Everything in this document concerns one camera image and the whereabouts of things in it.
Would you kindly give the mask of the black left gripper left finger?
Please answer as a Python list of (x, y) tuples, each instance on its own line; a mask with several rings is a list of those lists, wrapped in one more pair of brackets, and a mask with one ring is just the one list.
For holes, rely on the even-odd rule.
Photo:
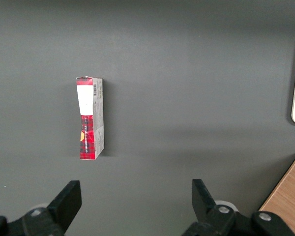
[(78, 180), (70, 181), (46, 206), (8, 222), (0, 216), (0, 236), (63, 236), (82, 205)]

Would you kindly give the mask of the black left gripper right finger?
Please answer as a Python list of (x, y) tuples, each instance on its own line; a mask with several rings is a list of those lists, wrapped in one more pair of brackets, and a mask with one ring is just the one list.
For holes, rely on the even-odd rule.
[(192, 206), (197, 222), (184, 236), (294, 236), (277, 214), (256, 211), (246, 217), (230, 206), (216, 204), (201, 179), (192, 180)]

